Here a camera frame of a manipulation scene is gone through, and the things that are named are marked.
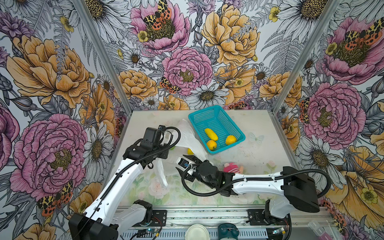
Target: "teal object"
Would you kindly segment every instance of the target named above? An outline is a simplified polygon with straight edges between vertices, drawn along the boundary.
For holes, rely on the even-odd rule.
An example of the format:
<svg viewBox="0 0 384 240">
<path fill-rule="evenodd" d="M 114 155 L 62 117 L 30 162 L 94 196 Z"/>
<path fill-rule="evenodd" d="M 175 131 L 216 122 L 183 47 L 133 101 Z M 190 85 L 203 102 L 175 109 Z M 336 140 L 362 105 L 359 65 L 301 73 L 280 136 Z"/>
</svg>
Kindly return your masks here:
<svg viewBox="0 0 384 240">
<path fill-rule="evenodd" d="M 231 223 L 223 223 L 217 227 L 218 240 L 221 239 L 236 239 L 238 240 L 239 230 Z"/>
<path fill-rule="evenodd" d="M 203 141 L 205 148 L 211 154 L 222 152 L 245 140 L 245 135 L 240 128 L 228 116 L 225 110 L 218 105 L 193 112 L 188 115 L 188 118 L 201 141 Z M 210 139 L 204 131 L 206 128 L 212 129 L 218 136 L 218 140 L 216 141 L 217 148 L 215 151 L 209 150 L 207 146 L 207 142 Z M 237 141 L 231 145 L 225 144 L 225 140 L 229 135 L 233 135 L 237 139 Z"/>
</svg>

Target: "lemon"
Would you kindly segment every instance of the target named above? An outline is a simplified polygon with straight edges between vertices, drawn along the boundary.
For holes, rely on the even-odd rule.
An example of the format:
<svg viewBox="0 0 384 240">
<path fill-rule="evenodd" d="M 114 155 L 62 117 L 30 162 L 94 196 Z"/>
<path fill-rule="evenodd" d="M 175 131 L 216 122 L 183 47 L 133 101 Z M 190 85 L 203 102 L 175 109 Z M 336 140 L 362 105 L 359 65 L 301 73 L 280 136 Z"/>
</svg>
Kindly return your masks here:
<svg viewBox="0 0 384 240">
<path fill-rule="evenodd" d="M 231 144 L 235 143 L 236 141 L 237 141 L 237 139 L 235 138 L 235 136 L 229 135 L 227 137 L 227 139 L 225 140 L 225 144 L 231 145 Z"/>
<path fill-rule="evenodd" d="M 208 146 L 209 150 L 215 151 L 216 148 L 217 148 L 217 143 L 215 141 L 213 141 L 213 140 L 209 140 L 207 142 L 207 146 Z"/>
<path fill-rule="evenodd" d="M 217 140 L 218 140 L 217 135 L 215 134 L 214 131 L 212 131 L 212 129 L 210 129 L 210 128 L 206 128 L 204 131 L 205 131 L 205 133 L 207 134 L 207 136 L 208 136 L 211 140 L 213 140 L 213 141 L 217 141 Z"/>
</svg>

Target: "orange peony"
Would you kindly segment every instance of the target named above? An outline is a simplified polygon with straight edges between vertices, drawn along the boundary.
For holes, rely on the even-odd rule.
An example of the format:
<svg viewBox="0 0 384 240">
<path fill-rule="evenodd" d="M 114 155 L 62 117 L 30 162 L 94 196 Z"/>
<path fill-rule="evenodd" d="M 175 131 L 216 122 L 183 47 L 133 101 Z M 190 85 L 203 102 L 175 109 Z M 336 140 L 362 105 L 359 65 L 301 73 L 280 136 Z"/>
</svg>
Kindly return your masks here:
<svg viewBox="0 0 384 240">
<path fill-rule="evenodd" d="M 99 127 L 103 122 L 107 125 L 107 130 L 114 136 L 115 131 L 115 115 L 112 110 L 112 101 L 107 97 L 109 93 L 103 89 L 101 84 L 97 84 L 97 88 L 92 92 L 92 97 L 84 98 L 79 109 L 80 123 L 86 127 Z"/>
<path fill-rule="evenodd" d="M 55 240 L 56 227 L 48 223 L 41 226 L 39 223 L 32 224 L 27 231 L 18 235 L 14 240 Z"/>
<path fill-rule="evenodd" d="M 384 222 L 384 162 L 365 146 L 349 146 L 344 161 L 347 170 L 340 172 L 347 185 L 334 185 L 326 197 L 341 213 L 354 219 L 367 215 L 365 225 L 378 228 Z"/>
<path fill-rule="evenodd" d="M 219 67 L 214 75 L 221 81 L 225 81 L 222 88 L 229 89 L 229 94 L 226 96 L 225 104 L 231 104 L 239 101 L 246 95 L 246 91 L 250 92 L 252 89 L 252 80 L 255 75 L 256 69 L 240 68 L 235 65 L 229 64 L 225 67 Z"/>
<path fill-rule="evenodd" d="M 64 68 L 61 80 L 57 78 L 58 63 L 56 54 L 58 45 L 51 39 L 44 43 L 35 37 L 14 38 L 14 46 L 23 53 L 24 58 L 8 57 L 7 70 L 20 88 L 22 96 L 43 96 L 41 104 L 46 104 L 53 95 L 62 96 L 75 108 L 81 99 L 91 93 L 89 73 L 85 69 L 75 50 L 66 46 Z"/>
<path fill-rule="evenodd" d="M 295 119 L 293 116 L 288 118 L 287 116 L 282 120 L 281 127 L 288 139 L 289 145 L 295 151 L 300 141 L 299 119 Z"/>
<path fill-rule="evenodd" d="M 247 58 L 255 55 L 256 44 L 260 37 L 257 27 L 240 37 L 229 39 L 241 28 L 249 27 L 249 24 L 249 17 L 241 15 L 240 10 L 233 5 L 225 4 L 221 16 L 214 11 L 208 14 L 201 34 L 209 41 L 205 45 L 217 47 L 219 51 L 217 62 L 241 66 L 247 62 Z"/>
<path fill-rule="evenodd" d="M 183 99 L 169 95 L 167 98 L 164 97 L 164 102 L 159 102 L 157 109 L 188 110 L 189 107 Z"/>
<path fill-rule="evenodd" d="M 270 78 L 267 78 L 268 84 L 261 85 L 260 87 L 260 97 L 271 99 L 274 96 L 278 96 L 283 89 L 284 84 L 288 80 L 288 76 L 291 71 L 285 72 L 284 74 L 272 75 Z M 301 98 L 301 84 L 303 79 L 298 76 L 296 82 L 293 84 L 293 87 L 288 93 L 288 96 L 285 98 L 285 102 L 293 108 L 297 101 Z"/>
<path fill-rule="evenodd" d="M 85 185 L 78 197 L 71 202 L 70 209 L 76 213 L 82 214 L 84 210 L 96 200 L 101 190 L 101 183 L 99 182 L 92 182 Z"/>
<path fill-rule="evenodd" d="M 128 99 L 130 99 L 131 96 L 135 96 L 144 100 L 144 98 L 155 96 L 158 93 L 156 82 L 141 71 L 122 71 L 118 78 Z M 119 98 L 116 89 L 113 93 L 116 98 Z"/>
</svg>

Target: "blue plastic basket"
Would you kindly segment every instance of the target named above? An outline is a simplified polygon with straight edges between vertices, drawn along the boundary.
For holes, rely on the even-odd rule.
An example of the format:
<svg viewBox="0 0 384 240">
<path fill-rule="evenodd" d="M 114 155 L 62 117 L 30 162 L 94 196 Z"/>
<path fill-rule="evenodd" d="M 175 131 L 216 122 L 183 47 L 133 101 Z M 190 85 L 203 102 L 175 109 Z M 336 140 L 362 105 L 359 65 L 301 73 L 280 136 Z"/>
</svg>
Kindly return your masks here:
<svg viewBox="0 0 384 240">
<path fill-rule="evenodd" d="M 189 114 L 188 118 L 201 141 L 203 141 L 205 148 L 211 154 L 222 152 L 245 140 L 243 132 L 220 106 L 204 108 Z M 217 148 L 215 151 L 209 150 L 207 146 L 207 142 L 210 139 L 204 131 L 206 128 L 212 129 L 218 136 L 218 140 L 216 141 Z M 225 144 L 225 140 L 229 135 L 235 136 L 237 142 L 231 145 Z"/>
</svg>

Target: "pink stuffed toy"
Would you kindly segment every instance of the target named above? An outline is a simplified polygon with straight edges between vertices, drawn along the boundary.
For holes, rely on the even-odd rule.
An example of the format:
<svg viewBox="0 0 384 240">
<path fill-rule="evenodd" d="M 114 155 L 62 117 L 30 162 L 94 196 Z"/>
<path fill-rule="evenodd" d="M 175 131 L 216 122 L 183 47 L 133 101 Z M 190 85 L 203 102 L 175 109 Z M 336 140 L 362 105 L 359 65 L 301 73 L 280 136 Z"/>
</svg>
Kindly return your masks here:
<svg viewBox="0 0 384 240">
<path fill-rule="evenodd" d="M 240 173 L 242 174 L 244 170 L 243 166 L 237 166 L 235 163 L 230 162 L 224 164 L 224 172 L 233 172 L 233 173 Z"/>
</svg>

